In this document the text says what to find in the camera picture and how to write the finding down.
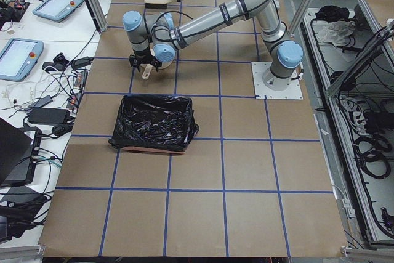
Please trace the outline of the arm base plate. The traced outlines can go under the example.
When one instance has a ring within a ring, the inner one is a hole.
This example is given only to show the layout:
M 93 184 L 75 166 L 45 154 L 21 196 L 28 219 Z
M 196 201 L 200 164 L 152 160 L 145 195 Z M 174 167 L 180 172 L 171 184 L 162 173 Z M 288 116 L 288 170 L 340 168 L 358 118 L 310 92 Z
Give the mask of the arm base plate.
M 290 78 L 277 78 L 270 71 L 271 62 L 251 62 L 255 98 L 268 100 L 302 100 L 300 79 L 296 71 Z

